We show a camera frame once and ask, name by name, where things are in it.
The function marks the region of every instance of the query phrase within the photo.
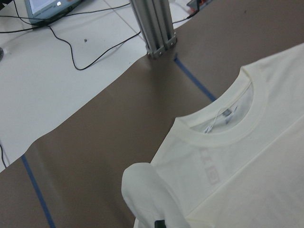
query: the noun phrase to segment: electronic device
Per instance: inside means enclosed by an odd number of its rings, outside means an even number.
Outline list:
[[[51,23],[78,6],[83,0],[24,0],[32,25]]]

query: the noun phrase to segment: metal post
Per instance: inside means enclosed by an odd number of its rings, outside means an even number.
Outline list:
[[[130,0],[148,55],[158,58],[176,42],[168,0]]]

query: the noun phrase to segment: white floor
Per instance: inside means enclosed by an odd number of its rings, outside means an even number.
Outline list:
[[[20,15],[26,17],[23,0],[16,2]],[[170,0],[173,21],[189,15],[187,2]],[[128,0],[86,0],[73,12],[126,3]],[[16,15],[13,4],[1,10],[0,15]],[[0,18],[0,31],[25,28],[29,25],[19,19]],[[139,31],[130,6],[63,18],[52,28],[60,38],[72,44],[78,67],[88,65],[109,47]],[[68,45],[55,39],[48,28],[0,34],[0,47],[5,51],[0,62],[0,143],[7,165],[146,54],[142,37],[135,37],[107,53],[89,69],[77,71]]]

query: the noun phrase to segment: device screen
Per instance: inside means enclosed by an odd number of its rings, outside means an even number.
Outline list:
[[[46,7],[47,5],[53,3],[57,0],[29,0],[30,7],[32,9],[32,14],[34,15],[42,8]]]

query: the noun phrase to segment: blue tape strip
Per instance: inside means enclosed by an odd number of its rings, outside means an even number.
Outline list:
[[[216,100],[215,96],[182,64],[177,56],[175,56],[174,62],[212,102]]]
[[[42,206],[42,208],[43,208],[44,214],[45,214],[46,217],[47,217],[47,222],[48,222],[48,224],[49,224],[49,227],[50,227],[50,228],[56,228],[56,227],[55,227],[55,224],[54,224],[54,221],[53,221],[53,219],[52,219],[52,216],[51,216],[51,214],[50,214],[49,211],[48,211],[47,204],[46,204],[46,202],[44,201],[43,196],[42,196],[42,193],[41,193],[41,191],[40,191],[40,189],[39,189],[39,186],[38,186],[38,184],[37,184],[37,182],[36,182],[36,180],[35,180],[35,177],[34,177],[34,175],[33,175],[33,172],[32,172],[32,170],[30,169],[28,160],[26,159],[25,155],[22,155],[21,159],[22,159],[22,161],[23,161],[23,164],[24,164],[24,166],[25,166],[25,169],[26,169],[27,172],[28,172],[28,176],[29,176],[29,178],[30,178],[30,181],[32,182],[32,185],[33,185],[33,187],[34,187],[34,189],[35,189],[35,192],[36,192],[36,194],[37,194],[37,197],[38,197],[38,199],[39,199],[39,201],[40,201],[40,204],[41,204],[41,206]]]

